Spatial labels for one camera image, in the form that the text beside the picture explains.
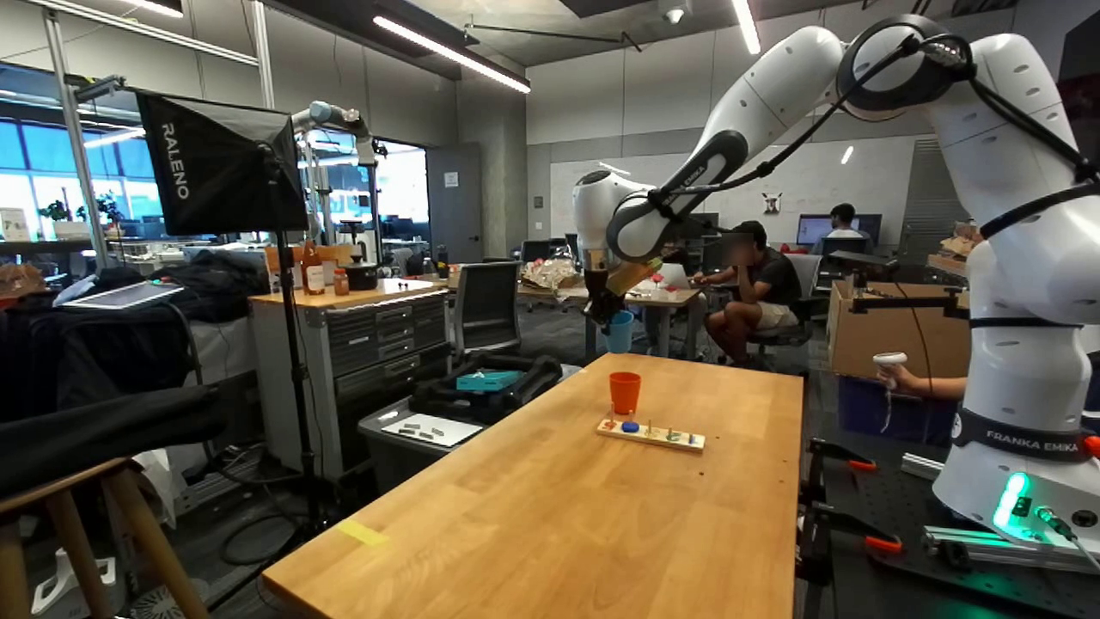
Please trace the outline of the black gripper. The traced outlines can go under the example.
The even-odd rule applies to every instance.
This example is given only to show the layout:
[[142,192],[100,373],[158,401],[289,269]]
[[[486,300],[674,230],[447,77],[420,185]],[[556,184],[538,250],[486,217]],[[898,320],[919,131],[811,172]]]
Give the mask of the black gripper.
[[610,290],[604,271],[588,271],[583,290],[588,290],[588,317],[595,323],[610,323],[622,309],[622,300]]

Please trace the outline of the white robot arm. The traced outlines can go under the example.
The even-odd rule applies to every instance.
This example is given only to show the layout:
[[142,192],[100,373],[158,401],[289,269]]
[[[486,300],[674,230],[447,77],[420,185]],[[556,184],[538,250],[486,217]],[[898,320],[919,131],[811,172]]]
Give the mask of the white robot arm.
[[966,393],[933,491],[1006,539],[1090,552],[1100,465],[1082,429],[1082,334],[1100,323],[1100,191],[1048,62],[1019,33],[966,39],[901,15],[852,39],[820,23],[779,39],[716,99],[663,184],[604,168],[573,184],[588,309],[615,313],[690,209],[777,172],[825,120],[903,116],[976,227]]

